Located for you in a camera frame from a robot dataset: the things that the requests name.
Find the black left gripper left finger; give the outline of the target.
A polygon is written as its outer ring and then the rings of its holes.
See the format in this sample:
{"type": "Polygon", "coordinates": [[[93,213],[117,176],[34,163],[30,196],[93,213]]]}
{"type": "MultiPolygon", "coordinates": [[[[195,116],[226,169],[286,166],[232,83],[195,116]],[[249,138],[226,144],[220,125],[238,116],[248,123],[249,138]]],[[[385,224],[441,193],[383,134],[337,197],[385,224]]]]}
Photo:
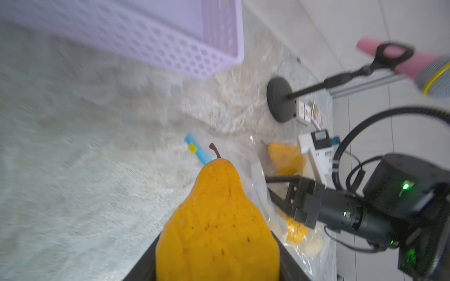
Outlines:
{"type": "Polygon", "coordinates": [[[160,235],[145,251],[123,281],[156,281],[156,248],[160,235]]]}

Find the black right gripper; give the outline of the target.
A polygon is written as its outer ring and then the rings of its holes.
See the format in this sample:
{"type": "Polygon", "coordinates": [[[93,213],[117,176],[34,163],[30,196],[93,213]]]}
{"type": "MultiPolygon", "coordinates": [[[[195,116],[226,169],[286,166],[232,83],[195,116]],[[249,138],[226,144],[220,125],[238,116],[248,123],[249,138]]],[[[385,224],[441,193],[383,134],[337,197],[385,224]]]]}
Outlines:
{"type": "Polygon", "coordinates": [[[265,181],[271,201],[289,218],[308,228],[321,222],[332,230],[357,231],[362,208],[354,196],[299,175],[266,176],[265,181]],[[283,199],[272,190],[288,191],[283,199]]]}

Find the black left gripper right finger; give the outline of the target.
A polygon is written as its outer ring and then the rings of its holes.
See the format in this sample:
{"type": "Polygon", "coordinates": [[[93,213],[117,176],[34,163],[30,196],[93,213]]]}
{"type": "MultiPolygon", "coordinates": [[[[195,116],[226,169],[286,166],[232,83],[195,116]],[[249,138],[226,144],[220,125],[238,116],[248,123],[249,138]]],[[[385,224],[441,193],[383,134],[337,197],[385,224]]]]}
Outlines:
{"type": "Polygon", "coordinates": [[[301,269],[301,267],[294,260],[287,248],[281,243],[277,236],[273,233],[272,236],[278,245],[280,252],[280,276],[279,281],[311,281],[308,275],[301,269]]]}

